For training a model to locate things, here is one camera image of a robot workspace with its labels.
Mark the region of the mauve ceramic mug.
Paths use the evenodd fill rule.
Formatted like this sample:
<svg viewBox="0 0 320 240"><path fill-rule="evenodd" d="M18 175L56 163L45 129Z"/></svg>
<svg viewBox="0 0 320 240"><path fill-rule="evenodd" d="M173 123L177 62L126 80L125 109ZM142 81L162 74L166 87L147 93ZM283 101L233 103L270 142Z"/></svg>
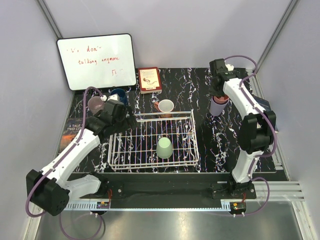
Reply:
<svg viewBox="0 0 320 240"><path fill-rule="evenodd" d="M99 111L102 111L105 106L105 102L100 96L93 96L87 103L90 112L95 115Z"/></svg>

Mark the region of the pink plastic cup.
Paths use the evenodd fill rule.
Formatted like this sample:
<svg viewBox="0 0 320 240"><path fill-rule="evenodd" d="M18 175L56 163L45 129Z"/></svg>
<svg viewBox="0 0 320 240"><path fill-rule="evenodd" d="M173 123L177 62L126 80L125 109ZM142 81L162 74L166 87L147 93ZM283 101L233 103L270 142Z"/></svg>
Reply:
<svg viewBox="0 0 320 240"><path fill-rule="evenodd" d="M224 105L225 103L227 103L229 101L229 97L228 96L222 96L222 97L213 96L212 100L216 104Z"/></svg>

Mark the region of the lavender plastic cup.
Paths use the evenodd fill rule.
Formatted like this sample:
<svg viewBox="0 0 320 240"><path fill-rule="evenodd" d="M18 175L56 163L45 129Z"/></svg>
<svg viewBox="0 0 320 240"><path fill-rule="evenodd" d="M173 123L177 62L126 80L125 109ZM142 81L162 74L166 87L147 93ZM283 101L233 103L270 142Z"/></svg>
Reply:
<svg viewBox="0 0 320 240"><path fill-rule="evenodd" d="M226 107L226 105L228 104L228 102L226 102L225 104L217 104L213 101L213 96L212 96L211 102L210 102L210 109L209 109L210 114L214 117L219 116L224 110L224 108Z"/></svg>

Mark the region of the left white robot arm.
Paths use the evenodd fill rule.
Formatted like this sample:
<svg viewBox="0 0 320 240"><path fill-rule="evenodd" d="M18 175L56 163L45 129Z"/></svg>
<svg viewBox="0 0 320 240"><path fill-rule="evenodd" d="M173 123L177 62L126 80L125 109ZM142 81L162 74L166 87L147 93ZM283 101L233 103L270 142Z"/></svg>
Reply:
<svg viewBox="0 0 320 240"><path fill-rule="evenodd" d="M73 201L93 194L103 198L108 193L107 179L97 173L87 174L69 181L70 175L80 162L106 138L138 126L132 108L118 100L107 100L102 110L85 119L74 140L42 170L32 169L26 175L26 212L33 203L44 212L57 216Z"/></svg>

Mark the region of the orange pink mug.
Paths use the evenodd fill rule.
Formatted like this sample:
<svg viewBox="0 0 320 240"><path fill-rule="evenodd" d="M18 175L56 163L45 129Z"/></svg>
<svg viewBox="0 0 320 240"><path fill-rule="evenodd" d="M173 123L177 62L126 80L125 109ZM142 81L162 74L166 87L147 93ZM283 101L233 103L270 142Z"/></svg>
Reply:
<svg viewBox="0 0 320 240"><path fill-rule="evenodd" d="M156 110L160 113L159 115L160 118L171 118L173 116L172 111L175 105L171 100L164 99L164 100L155 102L153 105L156 108Z"/></svg>

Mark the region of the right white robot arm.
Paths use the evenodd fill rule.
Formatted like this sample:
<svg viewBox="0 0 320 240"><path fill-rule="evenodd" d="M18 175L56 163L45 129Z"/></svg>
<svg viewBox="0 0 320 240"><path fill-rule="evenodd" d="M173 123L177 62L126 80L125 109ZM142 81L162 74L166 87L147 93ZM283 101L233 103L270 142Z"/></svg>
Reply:
<svg viewBox="0 0 320 240"><path fill-rule="evenodd" d="M229 175L225 190L241 198L252 188L252 175L258 160L269 146L276 146L276 114L262 107L250 94L234 67L223 58L209 63L212 75L209 94L216 99L227 96L238 110L242 123L238 133L240 154Z"/></svg>

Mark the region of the white wire dish rack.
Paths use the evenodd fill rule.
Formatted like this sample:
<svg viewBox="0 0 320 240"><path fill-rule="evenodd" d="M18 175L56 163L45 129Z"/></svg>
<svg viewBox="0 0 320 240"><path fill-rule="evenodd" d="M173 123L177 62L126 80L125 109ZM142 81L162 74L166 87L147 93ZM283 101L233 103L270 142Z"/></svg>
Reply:
<svg viewBox="0 0 320 240"><path fill-rule="evenodd" d="M115 172L164 170L195 167L200 162L193 111L136 114L137 128L110 136L108 165ZM172 144L172 155L157 156L158 141L166 137Z"/></svg>

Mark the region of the light green plastic cup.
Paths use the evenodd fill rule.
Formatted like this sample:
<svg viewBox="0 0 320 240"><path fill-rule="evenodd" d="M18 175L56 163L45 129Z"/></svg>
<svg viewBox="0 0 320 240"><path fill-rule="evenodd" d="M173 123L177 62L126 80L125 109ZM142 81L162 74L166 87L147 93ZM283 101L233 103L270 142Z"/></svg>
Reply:
<svg viewBox="0 0 320 240"><path fill-rule="evenodd" d="M173 154L173 145L169 138L161 137L156 146L156 154L161 159L168 159Z"/></svg>

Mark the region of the dark blue mug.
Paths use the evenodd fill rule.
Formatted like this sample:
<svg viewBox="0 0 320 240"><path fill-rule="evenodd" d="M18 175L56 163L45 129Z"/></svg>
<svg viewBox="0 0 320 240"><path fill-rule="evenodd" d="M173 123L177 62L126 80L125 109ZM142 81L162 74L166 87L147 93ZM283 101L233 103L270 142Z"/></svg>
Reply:
<svg viewBox="0 0 320 240"><path fill-rule="evenodd" d="M128 97L125 90L122 88L115 88L110 92L110 95L118 95L119 101L122 102L125 106L128 105Z"/></svg>

